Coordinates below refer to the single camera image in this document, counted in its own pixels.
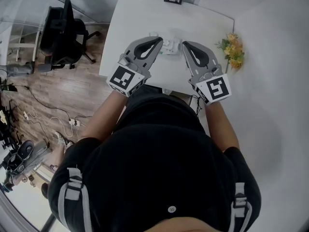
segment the electrical cable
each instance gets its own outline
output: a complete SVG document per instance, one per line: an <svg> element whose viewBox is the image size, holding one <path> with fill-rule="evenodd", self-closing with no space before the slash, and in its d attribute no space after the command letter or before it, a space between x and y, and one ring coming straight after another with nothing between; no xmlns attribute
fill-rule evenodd
<svg viewBox="0 0 309 232"><path fill-rule="evenodd" d="M45 125L47 125L47 126L50 124L50 121L52 120L52 118L57 118L57 119L61 122L61 124L63 125L63 130L64 130L65 135L66 135L67 137L72 137L72 136L74 135L74 132L73 132L73 129L72 129L72 124L71 124L72 136L68 136L68 135L67 135L67 132L66 132L66 128L65 128L63 122L61 121L60 118L58 118L58 117L56 117L56 116L51 117L51 118L49 119L48 123L47 123L47 122L45 121L45 119L43 119L42 117L38 117L38 113L37 113L37 111L35 111L34 108L33 108L33 115L32 115L31 113L27 113L27 115L30 115L30 116L33 117L33 118L38 118L38 119L43 120L44 123L45 123Z"/></svg>
<svg viewBox="0 0 309 232"><path fill-rule="evenodd" d="M76 118L91 118L92 116L76 116L75 118L74 118L74 120L76 120Z"/></svg>
<svg viewBox="0 0 309 232"><path fill-rule="evenodd" d="M9 74L8 74L8 72L7 72L6 70L4 70L4 69L0 69L0 71L6 72L6 79L5 79L2 83L7 82L8 79L9 79Z"/></svg>
<svg viewBox="0 0 309 232"><path fill-rule="evenodd" d="M76 130L77 141L78 141L78 129L79 129L79 128L77 128L77 130Z"/></svg>
<svg viewBox="0 0 309 232"><path fill-rule="evenodd" d="M201 98L198 97L197 95L191 95L191 97L197 99L197 109L196 109L195 113L198 117L199 112L202 110L202 107L199 105L199 99L201 99Z"/></svg>
<svg viewBox="0 0 309 232"><path fill-rule="evenodd" d="M12 48L10 48L10 50L11 50L11 52L7 56L11 55L14 52L14 50Z"/></svg>
<svg viewBox="0 0 309 232"><path fill-rule="evenodd" d="M43 129L43 127L42 127L42 124L39 122L39 121L37 121L37 122L33 122L32 120L28 120L29 122L31 122L32 124L37 124L37 123L39 123L40 124L40 126L41 126L41 129L42 129L42 131L44 132L44 134L45 134L45 137L47 138L47 140L48 140L48 143L46 143L48 146L49 146L49 143L50 143L50 141L49 141L49 138L47 137L47 135L46 135L46 133L45 133L45 131L44 131L44 129Z"/></svg>
<svg viewBox="0 0 309 232"><path fill-rule="evenodd" d="M29 90L29 92L31 93L31 95L33 96L33 98L34 98L39 104L41 104L41 105L43 105L43 106L45 106L45 107L47 107L47 108L50 108L50 109L58 109L58 110L61 110L61 111L65 112L65 113L68 115L69 119L70 119L70 115L69 115L69 113L68 113L66 110L63 110L63 109L57 108L57 107L46 106L46 105L43 104L42 102L38 101L38 99L34 96L34 94L32 93L32 91L30 90L29 87L27 87L27 86L23 86L23 87L25 87L26 89Z"/></svg>
<svg viewBox="0 0 309 232"><path fill-rule="evenodd" d="M4 87L4 86L10 86L10 85L13 85L13 83L7 84L7 85L3 85L2 87ZM24 85L14 85L14 86L15 86L15 87L25 87L27 90L29 90L29 92L31 93L31 95L33 96L33 98L34 98L39 104L41 104L41 105L43 105L44 107L47 107L47 108L49 108L49 109L58 109L58 110L61 110L61 111L65 112L65 113L68 115L68 118L70 119L70 115L69 115L69 113L68 113L66 110L63 110L63 109L57 108L57 107L50 107L50 106L47 106L47 105L43 104L42 102L38 101L38 99L34 96L34 94L32 93L32 91L30 90L30 88L29 88L28 86L24 86Z"/></svg>

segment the power strip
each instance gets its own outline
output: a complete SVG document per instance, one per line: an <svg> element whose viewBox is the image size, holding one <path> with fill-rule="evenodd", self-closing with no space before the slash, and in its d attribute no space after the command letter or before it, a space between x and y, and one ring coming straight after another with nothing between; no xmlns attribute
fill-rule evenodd
<svg viewBox="0 0 309 232"><path fill-rule="evenodd" d="M27 120L27 121L29 121L29 116L28 116L28 114L24 111L24 117L25 117L25 119Z"/></svg>
<svg viewBox="0 0 309 232"><path fill-rule="evenodd" d="M81 122L79 120L74 120L72 118L69 119L69 124L77 127L81 126Z"/></svg>

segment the backpack strap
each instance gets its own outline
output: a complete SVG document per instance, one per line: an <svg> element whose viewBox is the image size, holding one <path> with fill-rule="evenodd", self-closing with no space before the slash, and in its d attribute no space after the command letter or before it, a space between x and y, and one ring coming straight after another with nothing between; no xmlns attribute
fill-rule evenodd
<svg viewBox="0 0 309 232"><path fill-rule="evenodd" d="M228 232L233 232L235 228L235 218L244 218L245 210L248 208L247 215L242 224L242 227L239 232L244 232L246 227L248 226L251 214L252 214L252 206L247 201L247 197L245 196L245 183L237 182L235 188L235 199L231 204L231 222Z"/></svg>
<svg viewBox="0 0 309 232"><path fill-rule="evenodd" d="M67 222L65 218L65 200L79 201L80 194L82 194L83 213L84 213L84 230L85 232L92 232L90 208L89 208L89 196L87 187L83 185L82 174L78 168L68 168L70 179L65 183L59 193L58 198L58 212L61 223L67 228Z"/></svg>

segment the strap buckle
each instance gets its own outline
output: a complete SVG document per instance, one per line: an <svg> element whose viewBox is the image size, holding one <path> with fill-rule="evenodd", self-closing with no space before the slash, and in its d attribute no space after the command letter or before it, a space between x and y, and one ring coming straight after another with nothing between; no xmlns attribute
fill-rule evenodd
<svg viewBox="0 0 309 232"><path fill-rule="evenodd" d="M247 207L247 197L243 193L237 193L234 199L234 209Z"/></svg>

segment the black and white fiducial marker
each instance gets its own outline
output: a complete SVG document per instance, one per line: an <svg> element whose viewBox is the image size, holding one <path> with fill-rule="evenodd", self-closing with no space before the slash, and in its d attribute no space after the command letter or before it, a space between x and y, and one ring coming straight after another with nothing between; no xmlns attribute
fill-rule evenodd
<svg viewBox="0 0 309 232"><path fill-rule="evenodd" d="M183 54L192 75L189 83L206 105L232 94L227 74L223 74L213 51L199 43L184 41Z"/></svg>
<svg viewBox="0 0 309 232"><path fill-rule="evenodd" d="M133 41L108 77L109 86L125 96L132 95L151 77L149 69L162 45L163 39L156 36Z"/></svg>

